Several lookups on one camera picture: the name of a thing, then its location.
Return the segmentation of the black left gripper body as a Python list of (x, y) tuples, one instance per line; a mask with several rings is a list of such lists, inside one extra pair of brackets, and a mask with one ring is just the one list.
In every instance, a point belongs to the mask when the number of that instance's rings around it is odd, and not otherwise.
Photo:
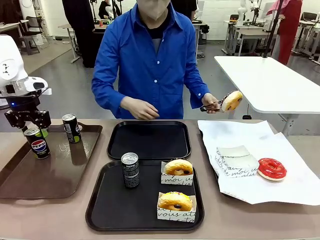
[(23, 114), (25, 122), (34, 123), (34, 113), (38, 111), (40, 104), (39, 96), (35, 93), (28, 93), (22, 96), (9, 96), (6, 98), (9, 110)]

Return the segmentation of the person's right hand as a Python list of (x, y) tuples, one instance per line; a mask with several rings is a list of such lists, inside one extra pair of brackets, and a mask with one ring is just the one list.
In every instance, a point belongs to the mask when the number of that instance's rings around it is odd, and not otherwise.
[(158, 110), (152, 104), (140, 99), (126, 96), (122, 99), (120, 105), (137, 120), (154, 120), (160, 116)]

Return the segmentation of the person's left hand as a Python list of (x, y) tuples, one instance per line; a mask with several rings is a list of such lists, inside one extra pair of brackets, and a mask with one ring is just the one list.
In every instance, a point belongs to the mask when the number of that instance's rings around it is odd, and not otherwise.
[(215, 114), (220, 111), (220, 104), (211, 93), (205, 93), (201, 101), (202, 105), (206, 106), (205, 109), (207, 114)]

